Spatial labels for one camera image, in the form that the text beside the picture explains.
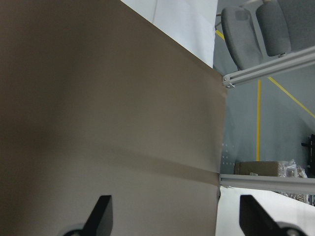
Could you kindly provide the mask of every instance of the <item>white paper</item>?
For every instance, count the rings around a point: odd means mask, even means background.
[[[213,12],[209,12],[212,22],[184,0],[157,0],[153,24],[212,67],[218,1],[210,2],[214,6]]]
[[[216,236],[244,235],[239,225],[241,195],[253,195],[274,221],[297,225],[307,235],[314,235],[314,206],[265,190],[221,186],[220,192]]]
[[[157,0],[121,0],[146,20],[153,22]]]

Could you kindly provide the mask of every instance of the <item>metal bolt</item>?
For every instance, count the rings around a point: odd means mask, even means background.
[[[297,232],[296,230],[294,229],[289,229],[288,231],[286,231],[286,234],[288,236],[300,236],[299,232]]]

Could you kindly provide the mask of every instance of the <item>yellow floor line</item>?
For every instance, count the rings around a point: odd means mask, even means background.
[[[225,40],[223,33],[221,33],[220,31],[216,30],[216,33],[218,36],[221,37],[221,39]]]
[[[282,87],[274,78],[268,77],[268,79],[274,83],[278,88],[280,88],[286,95],[288,95],[294,102],[296,102],[300,107],[302,107],[308,114],[315,118],[314,113],[307,109],[299,100],[297,100],[291,93],[289,93],[284,87]]]
[[[261,97],[261,80],[258,80],[257,87],[257,137],[256,137],[256,161],[260,161],[260,97]]]

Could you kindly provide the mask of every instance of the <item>cardboard box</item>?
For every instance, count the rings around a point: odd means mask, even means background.
[[[278,161],[248,161],[237,162],[235,175],[279,176]]]

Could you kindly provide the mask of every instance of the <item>chair backrest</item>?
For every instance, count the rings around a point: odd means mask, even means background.
[[[271,0],[256,16],[269,56],[315,45],[314,0]]]
[[[256,11],[267,55],[272,57],[291,51],[291,42],[283,11],[277,1],[269,1]]]
[[[227,48],[237,67],[244,70],[259,65],[262,53],[250,12],[242,7],[226,7],[221,21]]]
[[[315,0],[278,0],[292,51],[315,45]]]
[[[257,9],[256,16],[269,56],[315,45],[315,0],[270,0]],[[237,67],[244,70],[259,65],[262,53],[250,12],[242,7],[226,7],[221,21]]]

